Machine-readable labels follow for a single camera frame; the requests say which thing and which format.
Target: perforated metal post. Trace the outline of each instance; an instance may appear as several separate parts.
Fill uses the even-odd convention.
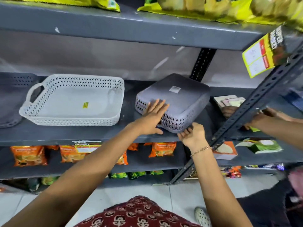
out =
[[[274,94],[281,93],[285,86],[303,73],[303,45],[293,52],[289,62],[285,65],[275,67],[272,72],[262,81],[261,84],[251,93],[251,95],[241,104],[239,109],[226,120],[212,137],[210,146],[217,149],[227,138],[237,131],[243,124],[249,122],[252,116],[260,108],[270,102]],[[183,180],[189,175],[194,163],[189,160],[178,174],[171,180],[172,183]]]
[[[212,48],[202,48],[189,78],[201,82],[216,51]]]

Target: perforated basket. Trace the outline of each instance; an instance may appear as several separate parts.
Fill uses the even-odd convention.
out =
[[[40,86],[44,90],[31,103]],[[54,74],[28,91],[19,113],[37,125],[112,126],[119,121],[123,97],[122,78]]]
[[[184,131],[208,104],[209,91],[209,86],[174,73],[139,92],[135,109],[142,114],[148,102],[165,99],[170,106],[159,126],[172,133],[179,133]]]
[[[0,73],[0,128],[11,127],[21,121],[19,109],[25,95],[38,82],[38,77],[32,73]]]

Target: foot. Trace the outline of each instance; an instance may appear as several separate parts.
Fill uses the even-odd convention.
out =
[[[206,208],[195,208],[195,218],[196,221],[203,227],[211,227],[210,218],[207,214]]]

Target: red patterned fabric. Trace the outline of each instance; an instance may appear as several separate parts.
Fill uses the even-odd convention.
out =
[[[143,196],[112,206],[75,227],[200,227]]]

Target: gray wall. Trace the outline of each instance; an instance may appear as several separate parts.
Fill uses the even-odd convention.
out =
[[[199,48],[110,41],[0,30],[0,71],[120,76],[160,80],[171,73],[189,76]],[[242,53],[218,50],[203,83],[255,88],[267,73],[253,79]]]

